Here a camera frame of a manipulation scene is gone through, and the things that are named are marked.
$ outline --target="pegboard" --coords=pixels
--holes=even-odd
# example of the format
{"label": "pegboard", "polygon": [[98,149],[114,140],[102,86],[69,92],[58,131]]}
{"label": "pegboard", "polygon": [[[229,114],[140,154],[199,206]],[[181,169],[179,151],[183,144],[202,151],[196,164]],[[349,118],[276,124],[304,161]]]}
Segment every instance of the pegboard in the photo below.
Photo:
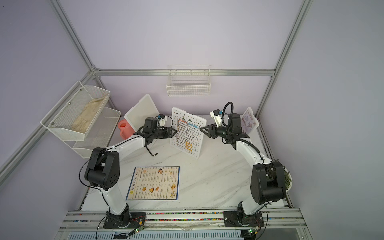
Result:
{"label": "pegboard", "polygon": [[174,123],[172,126],[177,130],[177,133],[171,139],[170,145],[198,158],[204,136],[200,128],[206,126],[207,120],[179,108],[172,108],[172,120]]}

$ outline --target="beige cloth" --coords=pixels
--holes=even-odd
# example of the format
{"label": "beige cloth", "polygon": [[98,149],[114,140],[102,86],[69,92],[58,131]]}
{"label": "beige cloth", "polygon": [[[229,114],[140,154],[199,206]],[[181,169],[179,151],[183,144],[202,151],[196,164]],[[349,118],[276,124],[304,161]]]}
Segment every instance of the beige cloth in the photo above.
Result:
{"label": "beige cloth", "polygon": [[87,103],[81,114],[73,122],[71,129],[76,132],[85,133],[99,111],[105,98],[106,96],[102,98],[94,98]]}

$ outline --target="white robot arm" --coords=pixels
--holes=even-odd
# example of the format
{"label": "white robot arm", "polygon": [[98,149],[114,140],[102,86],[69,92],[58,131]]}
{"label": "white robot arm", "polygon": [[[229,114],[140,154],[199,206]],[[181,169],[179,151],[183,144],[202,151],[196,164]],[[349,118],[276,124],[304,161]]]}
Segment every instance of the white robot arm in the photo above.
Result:
{"label": "white robot arm", "polygon": [[[144,126],[129,139],[106,149],[101,147],[93,149],[84,177],[90,182],[91,187],[100,190],[109,207],[104,228],[125,228],[131,222],[133,214],[130,214],[129,206],[117,185],[120,176],[119,162],[132,152],[142,147],[147,148],[154,139],[172,138],[176,130],[164,127],[165,118],[162,114],[157,118],[147,118]],[[140,213],[139,217],[145,218],[145,213]]]}
{"label": "white robot arm", "polygon": [[[224,112],[228,105],[231,105],[231,113],[228,114],[227,124],[224,123]],[[224,144],[231,144],[232,147],[243,155],[252,168],[251,196],[239,203],[236,218],[224,221],[225,226],[249,225],[249,219],[270,202],[281,201],[286,197],[284,167],[279,162],[267,158],[250,141],[249,136],[242,132],[241,118],[233,113],[232,102],[224,106],[223,111],[219,109],[210,113],[215,123],[202,127],[200,130],[210,138],[221,137]]]}

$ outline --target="dim sum inn menu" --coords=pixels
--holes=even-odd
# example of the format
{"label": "dim sum inn menu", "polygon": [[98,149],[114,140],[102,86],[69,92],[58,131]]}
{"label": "dim sum inn menu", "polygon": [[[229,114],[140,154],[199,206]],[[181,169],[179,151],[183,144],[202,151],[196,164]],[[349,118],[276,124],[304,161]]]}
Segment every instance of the dim sum inn menu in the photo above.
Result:
{"label": "dim sum inn menu", "polygon": [[126,200],[178,200],[180,167],[135,167]]}

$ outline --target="white wire basket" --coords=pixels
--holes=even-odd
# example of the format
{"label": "white wire basket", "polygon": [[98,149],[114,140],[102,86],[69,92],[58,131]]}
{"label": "white wire basket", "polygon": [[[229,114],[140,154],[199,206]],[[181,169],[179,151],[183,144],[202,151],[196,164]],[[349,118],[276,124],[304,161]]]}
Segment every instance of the white wire basket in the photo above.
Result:
{"label": "white wire basket", "polygon": [[121,112],[105,107],[84,141],[76,142],[72,149],[83,158],[89,158],[96,147],[107,147],[120,120]]}
{"label": "white wire basket", "polygon": [[[109,99],[110,91],[98,88],[96,86],[83,86],[80,82],[77,82],[76,84],[80,84],[81,87],[60,110],[60,112],[53,118],[49,125],[44,125],[43,120],[40,122],[62,141],[84,141]],[[96,115],[91,120],[91,123],[85,132],[77,132],[72,130],[71,128],[73,123],[81,114],[85,105],[92,99],[102,97],[105,97],[105,99],[103,99],[103,101],[100,103],[100,107]]]}
{"label": "white wire basket", "polygon": [[[188,69],[172,69],[179,66]],[[170,65],[167,82],[168,96],[209,96],[210,92],[209,65]]]}

